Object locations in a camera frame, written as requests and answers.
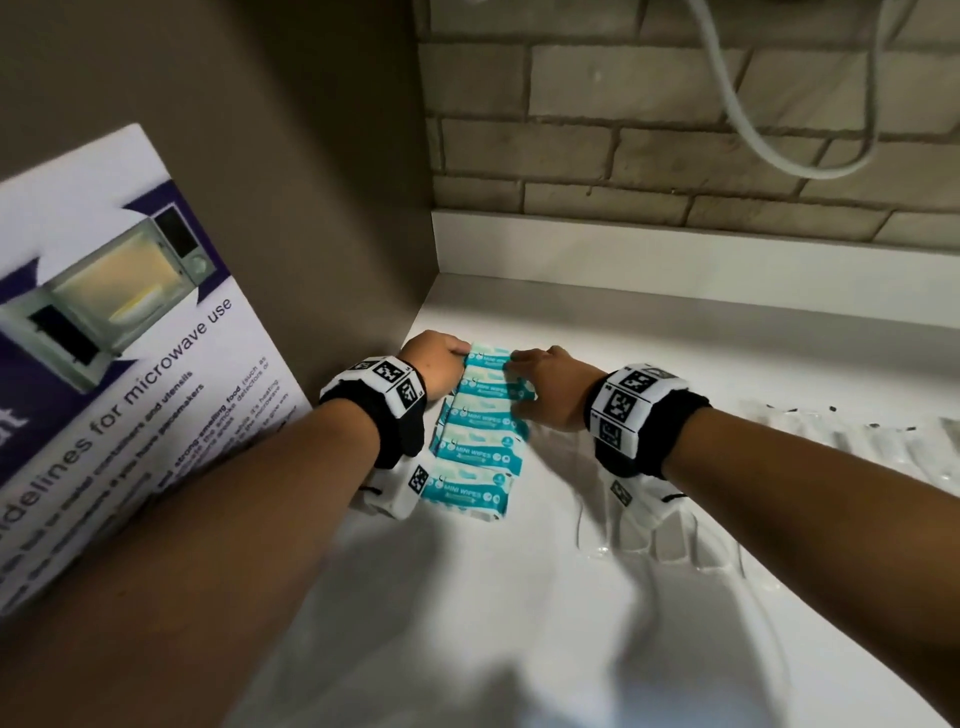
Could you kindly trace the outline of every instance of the hand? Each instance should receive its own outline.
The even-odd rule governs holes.
[[[527,379],[537,390],[535,400],[516,404],[517,417],[564,432],[584,429],[587,392],[606,372],[574,359],[561,347],[514,352],[511,359],[507,372]]]
[[[417,368],[426,383],[426,398],[448,395],[464,375],[470,344],[439,331],[424,331],[408,341],[397,358]]]

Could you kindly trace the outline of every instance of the microwave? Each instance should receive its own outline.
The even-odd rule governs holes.
[[[0,305],[0,332],[79,392],[215,271],[176,204]]]

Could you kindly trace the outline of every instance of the row of wipes packets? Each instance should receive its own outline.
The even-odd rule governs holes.
[[[507,515],[529,429],[511,414],[535,393],[526,381],[508,381],[505,349],[474,345],[457,390],[444,398],[430,451],[436,465],[421,499],[483,521]]]

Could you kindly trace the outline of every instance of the power cord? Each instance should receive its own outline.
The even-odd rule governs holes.
[[[686,4],[689,6],[690,12],[693,13],[693,17],[700,28],[700,38],[704,42],[704,48],[707,51],[710,70],[713,72],[713,78],[717,83],[717,87],[720,89],[720,96],[723,99],[723,105],[727,110],[730,122],[754,152],[782,172],[808,180],[837,180],[841,177],[847,177],[854,172],[859,172],[873,161],[876,155],[876,145],[880,138],[878,124],[879,97],[877,87],[880,56],[883,53],[884,44],[882,31],[883,18],[889,0],[878,0],[876,15],[870,31],[870,50],[867,54],[867,88],[864,108],[863,145],[860,147],[860,152],[853,161],[837,167],[803,166],[792,159],[784,157],[760,136],[756,127],[747,116],[746,111],[743,110],[740,99],[736,95],[736,90],[733,88],[733,82],[731,81],[730,74],[727,72],[727,64],[724,61],[723,51],[720,49],[720,36],[717,34],[716,24],[713,21],[708,0],[686,0]]]

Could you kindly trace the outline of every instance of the qr code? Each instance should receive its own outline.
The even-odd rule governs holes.
[[[600,440],[614,449],[620,449],[623,430],[606,420],[600,421]]]
[[[630,505],[631,501],[634,499],[633,496],[624,488],[619,480],[615,480],[613,485],[610,487],[613,494],[616,496],[616,499],[623,503],[623,507],[626,508]]]
[[[413,488],[414,493],[420,495],[423,492],[423,486],[426,485],[426,481],[429,479],[430,475],[422,466],[417,465],[417,469],[414,471],[414,474],[410,476],[410,482],[408,485]]]
[[[401,381],[396,390],[400,394],[400,401],[403,402],[404,409],[410,409],[413,403],[417,401],[417,390],[414,389],[414,383],[409,378]]]
[[[628,395],[626,392],[613,390],[610,399],[607,401],[607,406],[603,408],[603,413],[619,423],[626,423],[635,406],[636,397]]]
[[[656,381],[657,379],[655,377],[646,375],[643,372],[630,372],[622,381],[618,381],[616,386],[629,389],[637,394],[642,394],[650,389],[650,386]]]
[[[651,374],[658,379],[676,379],[677,375],[672,375],[669,372],[665,372],[663,369],[657,369],[657,367],[647,367],[643,370],[647,374]]]
[[[376,367],[373,368],[373,373],[379,376],[381,379],[386,379],[391,384],[398,381],[404,375],[402,369],[398,369],[389,361],[381,361]]]

